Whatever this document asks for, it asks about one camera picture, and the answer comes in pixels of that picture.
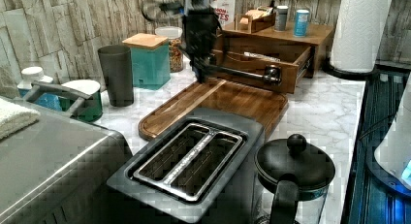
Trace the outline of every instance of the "white marble countertop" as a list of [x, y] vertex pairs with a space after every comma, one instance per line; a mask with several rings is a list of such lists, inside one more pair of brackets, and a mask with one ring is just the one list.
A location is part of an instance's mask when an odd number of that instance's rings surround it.
[[[139, 137], [140, 120], [193, 81], [194, 73], [186, 68], [172, 74], [171, 80], [159, 90], [135, 88], [135, 103], [126, 108], [112, 107], [107, 92], [103, 92], [104, 114], [95, 123], [122, 133], [135, 154], [147, 144]], [[341, 80], [323, 72], [313, 79], [302, 79], [295, 94], [287, 95], [289, 108], [270, 137], [286, 139], [292, 134], [302, 134], [333, 160], [336, 173], [321, 223], [341, 220], [363, 94], [363, 81]]]

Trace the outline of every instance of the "paper towel roll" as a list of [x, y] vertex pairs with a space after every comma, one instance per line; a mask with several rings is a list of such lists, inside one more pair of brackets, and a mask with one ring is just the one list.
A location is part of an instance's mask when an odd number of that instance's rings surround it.
[[341, 0], [330, 62], [345, 72], [372, 71], [392, 0]]

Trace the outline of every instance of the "french press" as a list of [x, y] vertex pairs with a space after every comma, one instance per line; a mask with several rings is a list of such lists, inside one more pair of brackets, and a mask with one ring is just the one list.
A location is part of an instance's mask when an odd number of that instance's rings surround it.
[[253, 224], [319, 223], [335, 166], [302, 135], [274, 140], [255, 154]]

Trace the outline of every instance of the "towel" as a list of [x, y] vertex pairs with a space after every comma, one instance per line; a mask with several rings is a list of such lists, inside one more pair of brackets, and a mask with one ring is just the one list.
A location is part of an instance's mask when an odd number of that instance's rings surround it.
[[40, 113], [0, 98], [0, 140], [22, 129], [40, 117]]

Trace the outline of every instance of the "wooden cutting board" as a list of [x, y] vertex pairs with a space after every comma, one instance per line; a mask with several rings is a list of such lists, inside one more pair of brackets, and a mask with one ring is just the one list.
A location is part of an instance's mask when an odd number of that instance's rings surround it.
[[288, 99], [283, 94], [227, 80], [194, 82], [142, 119], [139, 135], [150, 141], [199, 107], [250, 117], [264, 125], [267, 140], [285, 112], [287, 103]]

